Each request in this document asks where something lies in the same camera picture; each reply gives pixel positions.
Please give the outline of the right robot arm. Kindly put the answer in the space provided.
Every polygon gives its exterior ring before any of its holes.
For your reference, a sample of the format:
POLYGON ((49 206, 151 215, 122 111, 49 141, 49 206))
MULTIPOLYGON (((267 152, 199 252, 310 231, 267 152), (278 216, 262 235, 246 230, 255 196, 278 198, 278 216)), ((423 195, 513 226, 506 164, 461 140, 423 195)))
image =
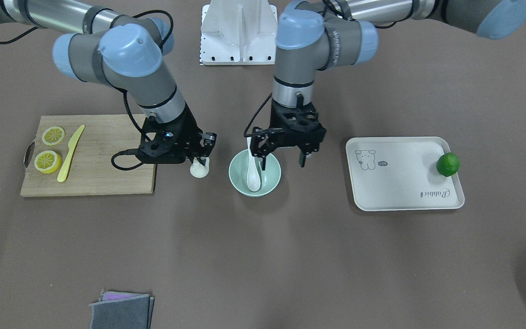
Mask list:
POLYGON ((173 21, 140 19, 79 0, 0 0, 0 24, 17 22, 62 35, 53 46, 67 77, 132 96, 145 115, 140 145, 117 153, 140 164, 209 164, 215 133, 200 129, 163 57, 173 49, 173 21))

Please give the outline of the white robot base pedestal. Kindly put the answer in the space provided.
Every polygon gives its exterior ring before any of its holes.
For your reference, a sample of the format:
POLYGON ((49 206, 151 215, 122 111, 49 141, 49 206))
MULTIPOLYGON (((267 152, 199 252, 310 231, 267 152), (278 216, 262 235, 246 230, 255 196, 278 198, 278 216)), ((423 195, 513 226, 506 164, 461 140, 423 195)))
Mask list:
POLYGON ((276 6, 267 0, 212 0, 201 13, 201 65, 275 64, 276 6))

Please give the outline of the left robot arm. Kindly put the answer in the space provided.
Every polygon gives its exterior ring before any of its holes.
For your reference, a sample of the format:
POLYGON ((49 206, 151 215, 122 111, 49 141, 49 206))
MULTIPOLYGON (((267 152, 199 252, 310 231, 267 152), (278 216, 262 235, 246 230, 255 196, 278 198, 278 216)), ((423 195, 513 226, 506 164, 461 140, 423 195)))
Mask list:
POLYGON ((491 40, 526 22, 526 0, 294 0, 279 16, 270 124, 247 125, 250 152, 266 166, 278 148, 300 149, 300 166, 319 150, 326 129, 312 104, 316 73, 371 60, 378 31, 432 19, 491 40))

